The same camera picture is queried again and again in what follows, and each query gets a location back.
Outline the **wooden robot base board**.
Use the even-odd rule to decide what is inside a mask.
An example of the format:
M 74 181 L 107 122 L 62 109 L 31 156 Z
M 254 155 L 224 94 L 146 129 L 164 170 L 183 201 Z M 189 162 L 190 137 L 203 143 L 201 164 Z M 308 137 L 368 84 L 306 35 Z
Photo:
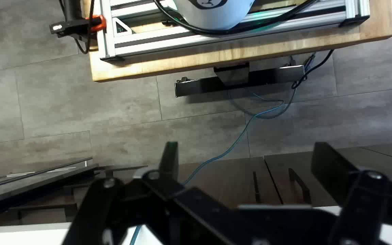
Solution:
M 267 36 L 224 42 L 213 47 L 191 47 L 172 53 L 169 57 L 127 60 L 115 65 L 91 53 L 91 72 L 95 81 L 134 79 L 153 74 L 202 69 L 216 65 L 238 64 L 289 54 L 340 49 L 392 36 L 392 0 L 371 0 L 371 17 L 357 27 L 316 28 L 292 31 Z

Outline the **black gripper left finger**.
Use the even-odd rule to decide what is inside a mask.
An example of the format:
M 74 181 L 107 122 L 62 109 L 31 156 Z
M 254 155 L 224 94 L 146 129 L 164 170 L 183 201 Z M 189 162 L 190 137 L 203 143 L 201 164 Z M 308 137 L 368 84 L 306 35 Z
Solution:
M 118 178 L 95 181 L 70 224 L 62 245 L 120 245 L 126 234 L 116 224 L 125 183 Z

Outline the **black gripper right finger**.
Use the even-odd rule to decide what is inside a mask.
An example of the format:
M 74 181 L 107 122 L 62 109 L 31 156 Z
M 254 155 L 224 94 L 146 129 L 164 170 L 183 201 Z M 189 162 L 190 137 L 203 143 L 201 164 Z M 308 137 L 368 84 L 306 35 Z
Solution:
M 390 179 L 378 171 L 363 171 L 352 186 L 331 234 L 330 245 L 378 245 L 387 213 Z

